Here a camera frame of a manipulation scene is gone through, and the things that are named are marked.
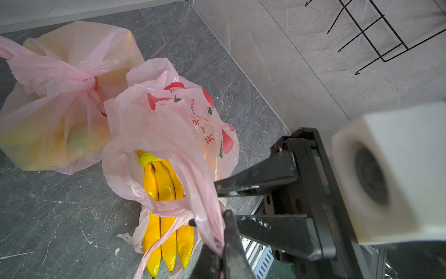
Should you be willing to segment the orange yellow banana bunch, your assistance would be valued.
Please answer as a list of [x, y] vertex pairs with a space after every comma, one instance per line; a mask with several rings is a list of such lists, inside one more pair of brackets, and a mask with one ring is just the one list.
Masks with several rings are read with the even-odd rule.
[[185, 197], [182, 183], [168, 160], [138, 150], [139, 163], [144, 168], [143, 189], [154, 202], [143, 206], [139, 229], [142, 252], [150, 252], [146, 270], [151, 278], [159, 275], [161, 262], [172, 272], [177, 261], [187, 268], [195, 247], [195, 229], [189, 225], [174, 226]]

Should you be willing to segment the pink plastic bag front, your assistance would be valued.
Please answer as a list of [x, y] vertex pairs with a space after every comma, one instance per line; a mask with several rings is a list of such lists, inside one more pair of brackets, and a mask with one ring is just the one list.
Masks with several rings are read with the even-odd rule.
[[102, 159], [104, 107], [143, 64], [130, 30], [77, 21], [18, 44], [1, 38], [16, 84], [1, 109], [1, 150], [21, 170], [74, 174]]

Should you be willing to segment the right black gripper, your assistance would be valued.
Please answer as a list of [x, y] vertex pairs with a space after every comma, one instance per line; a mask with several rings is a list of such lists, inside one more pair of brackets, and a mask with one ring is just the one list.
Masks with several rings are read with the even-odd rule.
[[239, 235], [274, 249], [298, 279], [372, 278], [318, 130], [281, 137], [271, 154], [214, 183], [220, 198], [267, 194], [267, 214], [275, 216], [236, 215]]

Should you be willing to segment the pink strawberry plastic bag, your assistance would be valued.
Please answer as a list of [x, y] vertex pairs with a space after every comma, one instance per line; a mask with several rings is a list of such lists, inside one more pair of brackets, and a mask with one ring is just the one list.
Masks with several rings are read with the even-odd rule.
[[[214, 182], [229, 177], [239, 159], [235, 129], [224, 123], [212, 97], [181, 77], [166, 58], [131, 69], [128, 88], [105, 102], [111, 141], [102, 152], [103, 174], [121, 198], [150, 206], [137, 151], [168, 160], [185, 190], [174, 226], [194, 219], [202, 241], [216, 254], [224, 247], [224, 206]], [[123, 239], [143, 257], [135, 278], [143, 276], [150, 252], [142, 252], [140, 224]]]

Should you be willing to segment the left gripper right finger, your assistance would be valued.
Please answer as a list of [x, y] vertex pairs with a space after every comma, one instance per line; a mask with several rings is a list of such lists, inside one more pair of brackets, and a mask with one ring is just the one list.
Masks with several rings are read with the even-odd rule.
[[236, 219], [231, 210], [223, 214], [225, 221], [223, 275], [225, 279], [255, 279], [246, 258]]

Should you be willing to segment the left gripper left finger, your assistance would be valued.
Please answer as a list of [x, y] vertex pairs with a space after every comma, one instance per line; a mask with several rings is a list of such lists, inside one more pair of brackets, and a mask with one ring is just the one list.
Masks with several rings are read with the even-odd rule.
[[203, 245], [190, 279], [221, 279], [223, 260], [207, 245]]

